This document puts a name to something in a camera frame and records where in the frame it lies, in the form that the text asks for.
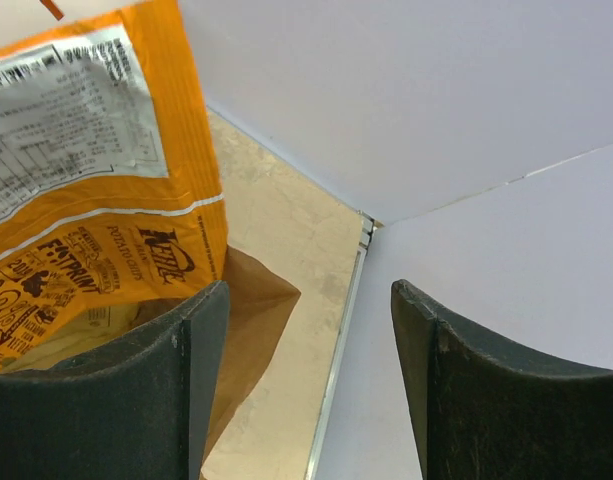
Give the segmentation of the red paper bag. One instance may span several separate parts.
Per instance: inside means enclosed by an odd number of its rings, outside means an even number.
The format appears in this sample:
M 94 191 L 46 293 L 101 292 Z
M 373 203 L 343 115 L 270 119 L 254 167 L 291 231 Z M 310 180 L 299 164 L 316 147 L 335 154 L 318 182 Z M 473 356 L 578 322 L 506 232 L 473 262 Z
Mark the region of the red paper bag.
M 248 437 L 270 435 L 270 422 L 249 412 L 271 409 L 264 388 L 284 328 L 304 286 L 290 262 L 298 223 L 290 212 L 297 193 L 313 186 L 282 158 L 264 126 L 285 115 L 277 59 L 281 41 L 262 1 L 192 1 L 184 8 L 206 100 L 222 178 L 229 249 L 225 278 L 230 324 L 211 414 L 211 478 L 253 466 Z

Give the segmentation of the orange Kettle chip bag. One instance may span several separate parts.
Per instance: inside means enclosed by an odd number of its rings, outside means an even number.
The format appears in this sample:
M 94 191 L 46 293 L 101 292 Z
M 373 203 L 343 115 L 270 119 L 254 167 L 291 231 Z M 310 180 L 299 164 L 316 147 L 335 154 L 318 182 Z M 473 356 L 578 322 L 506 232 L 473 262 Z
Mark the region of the orange Kettle chip bag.
M 88 310 L 219 280 L 227 233 L 176 2 L 0 47 L 0 372 Z

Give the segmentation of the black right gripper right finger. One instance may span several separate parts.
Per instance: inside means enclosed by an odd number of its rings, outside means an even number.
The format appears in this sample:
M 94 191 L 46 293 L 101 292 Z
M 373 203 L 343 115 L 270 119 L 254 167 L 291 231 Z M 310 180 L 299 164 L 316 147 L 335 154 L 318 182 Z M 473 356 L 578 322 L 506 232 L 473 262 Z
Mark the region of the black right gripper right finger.
M 613 370 L 510 340 L 405 280 L 391 316 L 426 479 L 613 479 Z

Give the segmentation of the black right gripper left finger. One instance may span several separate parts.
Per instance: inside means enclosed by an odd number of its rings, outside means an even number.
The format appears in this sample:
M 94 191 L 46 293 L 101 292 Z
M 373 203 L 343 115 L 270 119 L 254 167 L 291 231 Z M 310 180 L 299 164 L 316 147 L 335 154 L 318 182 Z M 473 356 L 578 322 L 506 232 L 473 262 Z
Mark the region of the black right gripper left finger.
M 0 479 L 196 479 L 230 310 L 217 281 L 46 370 L 0 375 Z

